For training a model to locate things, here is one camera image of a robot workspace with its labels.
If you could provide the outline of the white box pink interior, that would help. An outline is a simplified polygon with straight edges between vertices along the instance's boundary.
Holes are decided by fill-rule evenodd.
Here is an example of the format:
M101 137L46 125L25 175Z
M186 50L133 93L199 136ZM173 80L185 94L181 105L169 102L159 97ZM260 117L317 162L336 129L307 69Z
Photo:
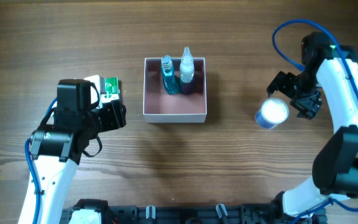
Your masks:
M169 95L161 75L161 59L144 59L143 115L146 123L204 123L207 110L206 62L194 58L195 91Z

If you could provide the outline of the green soap box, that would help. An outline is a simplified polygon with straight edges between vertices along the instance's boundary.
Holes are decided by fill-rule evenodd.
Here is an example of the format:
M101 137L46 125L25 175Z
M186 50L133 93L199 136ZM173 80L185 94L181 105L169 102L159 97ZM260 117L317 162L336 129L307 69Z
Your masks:
M104 93L101 95L101 99L103 103L121 99L119 79L117 77L106 78L104 80Z

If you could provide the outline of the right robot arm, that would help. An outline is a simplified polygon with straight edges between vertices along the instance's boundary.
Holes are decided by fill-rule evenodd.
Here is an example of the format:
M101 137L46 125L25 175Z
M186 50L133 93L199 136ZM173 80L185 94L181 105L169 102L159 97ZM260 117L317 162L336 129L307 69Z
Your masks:
M281 214L310 217L319 206L358 198L358 63L350 46L336 47L327 34L301 41L300 74L279 72L267 87L289 97L301 118L312 119L325 95L334 134L313 162L312 175L277 198Z

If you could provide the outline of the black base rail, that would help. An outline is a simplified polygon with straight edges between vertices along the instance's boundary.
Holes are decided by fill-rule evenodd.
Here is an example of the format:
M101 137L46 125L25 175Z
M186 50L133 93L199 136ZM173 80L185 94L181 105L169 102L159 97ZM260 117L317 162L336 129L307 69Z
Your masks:
M281 215L278 203L215 205L195 207L110 206L104 200L81 199L62 211L60 223L69 223L81 208L101 212L102 223L292 223L294 218Z

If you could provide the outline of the blue jar white lid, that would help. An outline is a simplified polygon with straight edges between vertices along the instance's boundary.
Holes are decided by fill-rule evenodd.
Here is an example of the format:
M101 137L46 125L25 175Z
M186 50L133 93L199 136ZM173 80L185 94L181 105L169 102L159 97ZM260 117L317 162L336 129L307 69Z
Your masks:
M286 121L289 116L287 104L278 98L269 98L256 113L257 124L264 129L273 129Z

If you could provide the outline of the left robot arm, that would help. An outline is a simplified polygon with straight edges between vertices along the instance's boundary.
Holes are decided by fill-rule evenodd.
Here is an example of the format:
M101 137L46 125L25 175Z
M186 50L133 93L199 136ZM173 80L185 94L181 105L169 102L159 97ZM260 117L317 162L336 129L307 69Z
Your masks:
M90 141L125 125L116 77L60 80L56 98L25 142L30 177L19 223L118 223L105 200L81 199L67 210L63 205L81 157L91 157Z

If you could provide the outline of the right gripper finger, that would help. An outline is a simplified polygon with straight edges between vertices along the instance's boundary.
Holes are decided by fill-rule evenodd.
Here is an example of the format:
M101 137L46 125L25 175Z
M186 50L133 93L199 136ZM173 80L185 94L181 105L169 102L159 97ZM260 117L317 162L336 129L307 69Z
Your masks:
M270 98L275 91L278 91L284 84L287 74L284 72L279 72L276 77L268 85L266 91L267 96Z
M322 105L322 100L321 99L317 99L316 101L313 101L311 99L291 100L290 105L298 110L298 114L297 114L298 118L313 119L317 115Z

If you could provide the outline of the blue mouthwash bottle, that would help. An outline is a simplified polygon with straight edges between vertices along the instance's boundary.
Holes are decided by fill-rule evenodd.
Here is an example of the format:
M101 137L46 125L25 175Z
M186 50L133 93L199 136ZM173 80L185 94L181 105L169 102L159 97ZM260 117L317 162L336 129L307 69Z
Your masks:
M175 76L175 69L171 56L165 55L161 58L161 71L165 91L169 95L179 93L179 86Z

